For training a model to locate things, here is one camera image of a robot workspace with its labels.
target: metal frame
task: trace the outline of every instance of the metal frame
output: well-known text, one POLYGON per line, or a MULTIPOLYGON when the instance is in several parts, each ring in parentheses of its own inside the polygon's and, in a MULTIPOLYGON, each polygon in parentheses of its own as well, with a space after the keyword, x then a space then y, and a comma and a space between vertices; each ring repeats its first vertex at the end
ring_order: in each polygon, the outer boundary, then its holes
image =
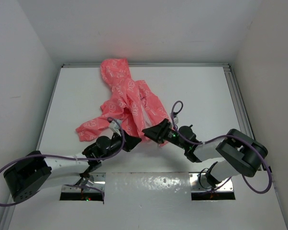
MULTIPOLYGON (((227 63, 129 63, 129 65, 131 67, 163 67, 163 66, 164 67, 223 67, 240 129, 243 133, 247 134, 251 138, 254 138, 235 75, 229 64, 227 63)), ((99 67, 99 66, 100 66, 100 63, 79 63, 79 64, 71 63, 71 64, 64 64, 61 68, 91 68, 91 67, 99 67)), ((51 97, 51 100, 47 109, 44 124, 41 130, 40 138, 39 138, 37 148, 36 148, 37 150, 39 150, 39 147, 40 147, 45 124, 47 122, 47 117, 48 117, 49 110, 50 110, 52 100, 54 97, 58 78, 60 75, 60 70, 57 75, 52 97, 51 97)), ((12 197, 10 196, 8 203, 11 203, 12 201, 13 201, 12 197)), ((11 219, 12 219, 12 215, 14 212, 14 208, 15 206, 5 208, 1 222, 0 222, 0 230, 8 230, 11 219)))

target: white table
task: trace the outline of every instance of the white table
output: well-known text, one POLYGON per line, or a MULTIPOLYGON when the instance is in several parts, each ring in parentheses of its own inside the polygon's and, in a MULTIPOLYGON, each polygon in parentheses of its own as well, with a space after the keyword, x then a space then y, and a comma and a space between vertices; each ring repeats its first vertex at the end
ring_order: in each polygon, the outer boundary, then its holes
MULTIPOLYGON (((182 100, 178 125, 193 124, 200 140, 245 127, 223 67, 138 66, 131 67, 131 74, 146 80, 168 112, 182 100)), ((99 106, 110 95, 99 68, 62 68, 38 149, 58 155, 81 152, 90 143, 79 142, 75 128, 99 116, 99 106)), ((9 229, 286 229, 274 189, 257 195, 240 176, 233 179, 236 200, 191 201, 188 172, 199 172, 215 161, 191 163, 178 147, 141 143, 132 152, 104 161, 96 171, 106 173, 104 205, 59 201, 61 187, 44 189, 15 208, 9 229)), ((258 172, 251 182, 262 189, 266 172, 258 172)))

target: wall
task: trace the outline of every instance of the wall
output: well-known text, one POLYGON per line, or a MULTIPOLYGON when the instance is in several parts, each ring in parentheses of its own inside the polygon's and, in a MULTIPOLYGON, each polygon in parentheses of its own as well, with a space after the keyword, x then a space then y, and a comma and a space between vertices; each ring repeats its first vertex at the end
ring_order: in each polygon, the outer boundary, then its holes
POLYGON ((59 63, 232 62, 261 0, 18 0, 59 63))
POLYGON ((0 167, 35 150, 58 70, 18 2, 0 1, 0 167))
POLYGON ((263 1, 234 69, 288 224, 288 0, 263 1))

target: white wall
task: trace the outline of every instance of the white wall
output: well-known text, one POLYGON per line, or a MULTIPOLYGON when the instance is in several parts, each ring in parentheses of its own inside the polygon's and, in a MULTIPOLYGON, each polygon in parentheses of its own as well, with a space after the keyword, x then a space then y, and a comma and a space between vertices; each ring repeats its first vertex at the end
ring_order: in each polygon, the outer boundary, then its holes
POLYGON ((18 2, 0 0, 0 167, 35 150, 58 70, 18 2))
POLYGON ((288 0, 263 1, 234 69, 288 222, 288 0))
POLYGON ((232 62, 261 0, 18 0, 60 63, 232 62))

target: pink fabric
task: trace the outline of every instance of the pink fabric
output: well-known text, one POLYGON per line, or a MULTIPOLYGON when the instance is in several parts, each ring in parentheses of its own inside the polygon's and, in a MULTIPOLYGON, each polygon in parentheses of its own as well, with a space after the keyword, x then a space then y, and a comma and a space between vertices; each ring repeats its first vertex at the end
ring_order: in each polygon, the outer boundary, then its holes
POLYGON ((167 113, 144 80, 131 78, 127 59, 107 59, 100 66, 102 79, 110 86, 112 96, 101 105, 102 115, 76 129, 80 141, 96 139, 108 128, 107 117, 121 119, 123 129, 132 136, 144 137, 142 130, 160 123, 167 113))

